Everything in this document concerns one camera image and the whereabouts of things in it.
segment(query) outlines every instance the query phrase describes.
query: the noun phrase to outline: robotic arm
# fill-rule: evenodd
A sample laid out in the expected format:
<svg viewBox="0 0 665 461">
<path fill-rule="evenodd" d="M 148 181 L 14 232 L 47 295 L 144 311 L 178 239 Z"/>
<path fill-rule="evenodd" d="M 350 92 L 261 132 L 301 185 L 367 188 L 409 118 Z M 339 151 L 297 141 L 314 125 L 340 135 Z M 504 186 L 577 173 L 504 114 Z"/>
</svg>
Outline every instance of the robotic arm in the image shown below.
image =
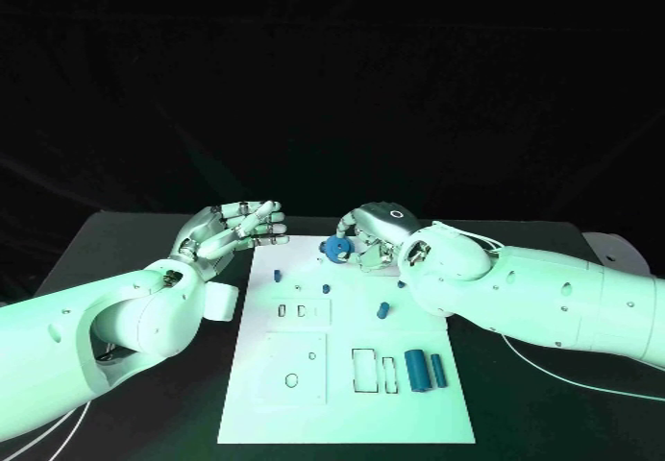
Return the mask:
<svg viewBox="0 0 665 461">
<path fill-rule="evenodd" d="M 235 251 L 288 242 L 278 210 L 274 202 L 206 207 L 167 259 L 0 308 L 0 441 L 178 353 L 202 317 L 230 320 L 238 290 L 209 280 Z M 92 337 L 116 346 L 98 357 Z"/>
<path fill-rule="evenodd" d="M 367 249 L 353 253 L 344 232 Z M 517 247 L 434 221 L 422 228 L 396 204 L 347 213 L 321 245 L 331 262 L 398 265 L 418 305 L 539 346 L 624 355 L 665 366 L 665 283 L 575 257 Z"/>
</svg>

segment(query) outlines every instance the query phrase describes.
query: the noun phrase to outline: black curtain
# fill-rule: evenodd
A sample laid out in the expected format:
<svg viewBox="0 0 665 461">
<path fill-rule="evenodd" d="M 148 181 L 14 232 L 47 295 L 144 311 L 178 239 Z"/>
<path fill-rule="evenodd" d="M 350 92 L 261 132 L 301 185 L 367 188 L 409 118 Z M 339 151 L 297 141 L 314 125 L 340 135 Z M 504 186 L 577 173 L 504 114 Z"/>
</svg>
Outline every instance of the black curtain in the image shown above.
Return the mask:
<svg viewBox="0 0 665 461">
<path fill-rule="evenodd" d="M 0 5 L 7 298 L 98 209 L 239 200 L 295 215 L 388 200 L 421 217 L 568 220 L 621 233 L 662 270 L 649 30 L 455 23 L 363 2 Z"/>
</svg>

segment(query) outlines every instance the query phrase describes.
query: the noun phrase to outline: white robotic arm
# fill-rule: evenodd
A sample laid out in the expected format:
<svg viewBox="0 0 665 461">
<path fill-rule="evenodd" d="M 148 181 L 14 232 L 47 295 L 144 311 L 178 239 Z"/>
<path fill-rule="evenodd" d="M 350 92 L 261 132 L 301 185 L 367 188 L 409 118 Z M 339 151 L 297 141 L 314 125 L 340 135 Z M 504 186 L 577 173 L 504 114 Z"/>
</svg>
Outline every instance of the white robotic arm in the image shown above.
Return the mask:
<svg viewBox="0 0 665 461">
<path fill-rule="evenodd" d="M 353 224 L 356 235 L 370 235 L 370 246 L 360 255 L 334 253 L 331 242 L 344 248 L 340 240 Z M 412 298 L 432 315 L 458 314 L 541 346 L 665 366 L 663 280 L 552 252 L 503 247 L 438 222 L 421 228 L 396 204 L 356 208 L 326 243 L 333 262 L 354 262 L 366 270 L 396 264 Z"/>
<path fill-rule="evenodd" d="M 0 308 L 0 441 L 27 432 L 178 353 L 200 318 L 229 320 L 236 288 L 207 281 L 232 252 L 282 244 L 272 202 L 204 208 L 170 257 L 142 270 Z M 90 337 L 116 347 L 93 356 Z"/>
</svg>

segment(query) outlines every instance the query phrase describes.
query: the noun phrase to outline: white board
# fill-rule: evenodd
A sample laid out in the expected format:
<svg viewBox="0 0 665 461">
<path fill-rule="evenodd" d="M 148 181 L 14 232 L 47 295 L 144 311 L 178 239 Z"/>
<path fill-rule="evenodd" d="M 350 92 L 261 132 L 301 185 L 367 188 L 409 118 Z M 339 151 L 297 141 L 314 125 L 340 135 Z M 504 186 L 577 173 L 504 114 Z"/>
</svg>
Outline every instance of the white board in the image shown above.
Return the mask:
<svg viewBox="0 0 665 461">
<path fill-rule="evenodd" d="M 396 268 L 363 273 L 333 264 L 318 253 L 324 239 L 291 236 L 288 245 L 255 249 L 217 443 L 473 443 L 444 318 L 399 289 Z M 390 305 L 383 320 L 382 302 Z M 375 360 L 363 353 L 359 362 L 375 393 L 353 390 L 354 349 L 375 353 Z M 428 360 L 434 388 L 411 392 L 411 349 L 428 359 L 440 354 L 445 388 L 437 388 Z"/>
</svg>

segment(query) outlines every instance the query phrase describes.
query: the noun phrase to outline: table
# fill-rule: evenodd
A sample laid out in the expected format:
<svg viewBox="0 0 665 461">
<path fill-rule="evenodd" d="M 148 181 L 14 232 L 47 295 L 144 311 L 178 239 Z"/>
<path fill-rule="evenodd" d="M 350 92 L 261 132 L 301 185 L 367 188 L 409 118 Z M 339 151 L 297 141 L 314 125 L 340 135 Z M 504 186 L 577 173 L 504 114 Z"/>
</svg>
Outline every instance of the table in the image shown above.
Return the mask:
<svg viewBox="0 0 665 461">
<path fill-rule="evenodd" d="M 95 213 L 40 287 L 44 295 L 141 269 L 167 256 L 187 215 Z M 450 221 L 506 245 L 549 250 L 597 262 L 577 228 L 565 223 Z M 336 218 L 287 217 L 288 234 L 327 235 Z M 458 316 L 448 319 L 476 444 L 217 445 L 227 375 L 252 252 L 242 252 L 215 281 L 240 288 L 229 323 L 202 321 L 183 352 L 92 401 L 59 455 L 62 460 L 206 459 L 662 459 L 665 403 L 584 390 L 546 376 L 509 350 L 502 337 Z M 556 351 L 513 341 L 552 373 L 600 387 L 665 396 L 665 373 L 634 361 Z M 80 410 L 20 459 L 49 459 Z M 0 458 L 46 426 L 0 444 Z"/>
</svg>

